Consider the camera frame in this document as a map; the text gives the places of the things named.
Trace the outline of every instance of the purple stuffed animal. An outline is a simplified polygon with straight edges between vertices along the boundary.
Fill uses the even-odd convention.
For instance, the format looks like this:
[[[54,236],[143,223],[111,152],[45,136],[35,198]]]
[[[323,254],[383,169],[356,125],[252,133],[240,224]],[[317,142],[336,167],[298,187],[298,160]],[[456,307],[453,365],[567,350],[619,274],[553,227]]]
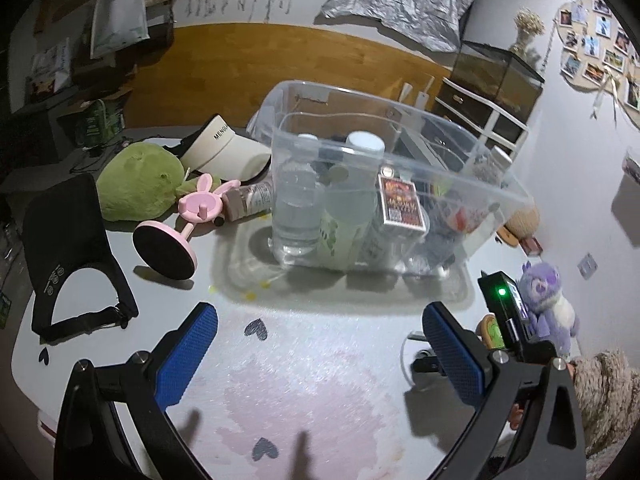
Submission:
[[[522,272],[518,290],[529,310],[532,329],[540,339],[551,341],[559,356],[569,356],[579,321],[571,303],[562,295],[558,269],[545,262],[534,266],[527,262]]]

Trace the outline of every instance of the flower vase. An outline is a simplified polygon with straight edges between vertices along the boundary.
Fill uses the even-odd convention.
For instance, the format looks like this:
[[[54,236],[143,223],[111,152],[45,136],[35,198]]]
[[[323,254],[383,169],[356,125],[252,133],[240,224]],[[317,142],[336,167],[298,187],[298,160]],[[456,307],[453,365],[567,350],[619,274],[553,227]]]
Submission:
[[[527,47],[533,41],[536,35],[524,28],[518,29],[518,37],[516,38],[516,42],[509,47],[509,51],[513,52],[516,56],[521,59],[526,59],[526,51]]]

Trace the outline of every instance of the pink phone stand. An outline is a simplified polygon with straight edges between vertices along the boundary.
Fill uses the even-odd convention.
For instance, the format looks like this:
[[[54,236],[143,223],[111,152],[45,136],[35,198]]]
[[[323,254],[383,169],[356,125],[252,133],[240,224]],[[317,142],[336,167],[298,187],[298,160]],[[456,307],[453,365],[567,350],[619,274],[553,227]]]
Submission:
[[[172,280],[188,280],[198,267],[189,236],[196,224],[213,221],[222,211],[220,196],[239,187],[230,180],[210,192],[213,179],[204,173],[198,179],[197,191],[178,200],[178,213],[187,221],[182,232],[156,220],[140,222],[133,231],[133,245],[140,257],[153,270]]]

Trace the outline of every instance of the ribbon bow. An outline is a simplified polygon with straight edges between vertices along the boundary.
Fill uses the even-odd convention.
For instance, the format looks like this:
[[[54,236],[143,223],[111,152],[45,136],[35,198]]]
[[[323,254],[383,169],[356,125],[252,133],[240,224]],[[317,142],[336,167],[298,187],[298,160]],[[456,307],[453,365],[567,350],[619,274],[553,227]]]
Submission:
[[[607,89],[607,84],[611,82],[611,89],[613,93],[613,122],[616,126],[618,126],[618,106],[622,108],[620,97],[618,96],[618,84],[620,81],[608,66],[604,67],[603,72],[604,77],[602,78],[602,83],[600,83],[600,86],[598,87],[596,99],[593,101],[593,110],[591,111],[591,117],[594,119],[598,118],[598,113],[600,112],[600,107],[602,106],[602,100],[604,99],[604,91]]]

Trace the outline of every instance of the wall outlet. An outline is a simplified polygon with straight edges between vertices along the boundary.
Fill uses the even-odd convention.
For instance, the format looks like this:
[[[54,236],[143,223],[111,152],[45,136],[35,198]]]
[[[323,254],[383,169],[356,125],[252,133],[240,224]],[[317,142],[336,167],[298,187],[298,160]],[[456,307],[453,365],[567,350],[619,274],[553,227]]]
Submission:
[[[593,259],[593,256],[591,256],[591,253],[587,253],[587,255],[580,260],[578,270],[580,270],[580,274],[585,280],[588,280],[593,276],[593,273],[598,270],[598,264],[596,260]]]

